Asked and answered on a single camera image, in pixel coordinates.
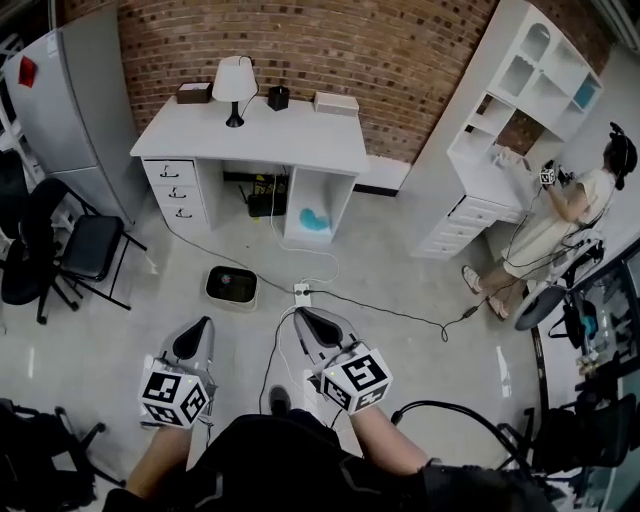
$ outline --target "wall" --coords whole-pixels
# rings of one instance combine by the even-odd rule
[[[105,0],[65,0],[67,20]],[[455,90],[498,0],[123,0],[123,61],[138,129],[183,81],[213,80],[221,57],[250,54],[260,93],[284,83],[361,105],[369,154],[413,162]],[[589,2],[534,0],[596,71],[610,39]],[[526,150],[536,127],[515,119],[501,138]]]
[[[605,90],[587,120],[569,142],[559,160],[580,174],[602,165],[602,151],[609,140],[609,122],[615,121],[640,149],[640,57],[625,47],[611,52],[602,75]],[[606,261],[640,236],[640,170],[625,179],[625,188],[614,196],[604,218]]]

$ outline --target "tissue box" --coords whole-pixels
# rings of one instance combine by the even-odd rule
[[[180,87],[178,87],[178,91],[176,92],[176,100],[180,104],[209,103],[212,90],[212,82],[184,83]]]

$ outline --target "table lamp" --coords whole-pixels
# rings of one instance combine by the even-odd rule
[[[237,128],[244,124],[238,114],[238,102],[250,100],[258,93],[258,84],[253,75],[253,63],[247,56],[226,57],[218,64],[216,80],[211,95],[218,101],[231,102],[231,117],[227,126]]]

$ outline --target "small box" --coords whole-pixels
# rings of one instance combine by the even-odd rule
[[[380,351],[374,349],[361,356],[322,371],[322,394],[331,398],[349,414],[354,414],[382,400],[391,387],[393,376]]]
[[[323,114],[336,114],[346,117],[358,117],[360,106],[353,96],[329,94],[316,91],[313,98],[313,108]]]
[[[142,374],[138,398],[158,423],[191,428],[209,397],[196,375],[147,368]]]
[[[212,90],[212,82],[184,83],[178,87],[176,100],[181,105],[187,103],[209,103]]]
[[[289,106],[289,89],[278,85],[277,87],[271,87],[269,89],[269,98],[267,99],[267,105],[269,105],[276,112],[278,110],[284,110]]]

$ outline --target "black device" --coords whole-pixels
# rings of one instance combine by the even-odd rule
[[[277,180],[274,180],[273,176],[258,174],[253,182],[253,193],[249,197],[244,195],[244,190],[240,187],[240,193],[249,208],[249,216],[270,217],[272,206],[274,217],[284,215],[287,212],[288,183],[288,176],[278,176]]]
[[[271,87],[269,89],[267,105],[276,112],[287,108],[289,106],[289,89],[282,85]]]

